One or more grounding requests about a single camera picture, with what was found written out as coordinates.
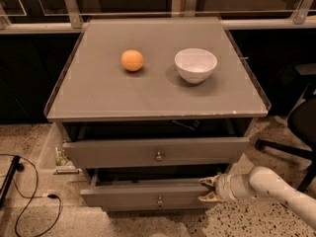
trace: chair seat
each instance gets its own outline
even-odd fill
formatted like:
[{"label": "chair seat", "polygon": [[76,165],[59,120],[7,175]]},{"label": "chair seat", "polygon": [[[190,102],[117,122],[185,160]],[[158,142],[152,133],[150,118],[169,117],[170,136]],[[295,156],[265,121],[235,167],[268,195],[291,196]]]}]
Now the chair seat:
[{"label": "chair seat", "polygon": [[313,151],[316,150],[316,96],[298,106],[288,117],[288,128]]}]

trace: chair base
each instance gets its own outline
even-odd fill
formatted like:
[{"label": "chair base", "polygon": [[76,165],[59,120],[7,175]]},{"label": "chair base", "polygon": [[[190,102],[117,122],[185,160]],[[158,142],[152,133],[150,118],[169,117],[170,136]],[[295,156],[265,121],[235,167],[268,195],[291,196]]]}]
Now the chair base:
[{"label": "chair base", "polygon": [[283,145],[283,144],[279,144],[279,143],[275,143],[275,142],[271,142],[271,141],[267,141],[267,140],[263,140],[263,139],[258,139],[256,141],[255,147],[257,150],[262,151],[262,150],[264,150],[264,148],[266,146],[269,146],[271,148],[283,151],[285,153],[299,156],[301,158],[312,161],[311,165],[307,168],[307,174],[306,174],[305,178],[303,179],[303,181],[301,182],[301,184],[297,188],[298,191],[305,192],[306,189],[308,188],[308,186],[310,185],[310,183],[316,177],[316,156],[315,156],[315,153],[313,151],[308,151],[308,150],[301,149],[301,148],[287,146],[287,145]]}]

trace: drawer front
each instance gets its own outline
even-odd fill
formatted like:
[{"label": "drawer front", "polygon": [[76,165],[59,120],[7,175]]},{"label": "drawer front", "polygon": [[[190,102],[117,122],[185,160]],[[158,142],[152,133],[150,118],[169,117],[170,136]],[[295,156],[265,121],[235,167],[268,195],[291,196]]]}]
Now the drawer front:
[{"label": "drawer front", "polygon": [[87,140],[65,143],[77,168],[111,168],[233,163],[247,137]]},{"label": "drawer front", "polygon": [[200,202],[208,189],[198,180],[148,181],[143,184],[105,185],[81,191],[89,206],[100,206],[105,211],[135,211],[164,209],[208,208],[210,204]]}]

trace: white bowl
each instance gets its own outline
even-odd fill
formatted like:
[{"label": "white bowl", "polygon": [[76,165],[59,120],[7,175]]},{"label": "white bowl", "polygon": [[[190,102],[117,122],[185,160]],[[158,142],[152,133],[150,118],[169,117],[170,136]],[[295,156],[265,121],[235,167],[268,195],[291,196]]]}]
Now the white bowl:
[{"label": "white bowl", "polygon": [[217,65],[214,54],[199,48],[189,48],[178,52],[175,62],[178,73],[189,83],[204,81]]}]

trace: chair wheel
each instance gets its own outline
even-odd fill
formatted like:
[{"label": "chair wheel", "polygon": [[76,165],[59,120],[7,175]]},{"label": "chair wheel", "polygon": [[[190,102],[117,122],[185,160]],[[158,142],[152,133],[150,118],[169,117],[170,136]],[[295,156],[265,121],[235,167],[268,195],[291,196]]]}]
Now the chair wheel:
[{"label": "chair wheel", "polygon": [[259,151],[263,150],[265,148],[265,145],[261,139],[257,139],[255,148]]}]

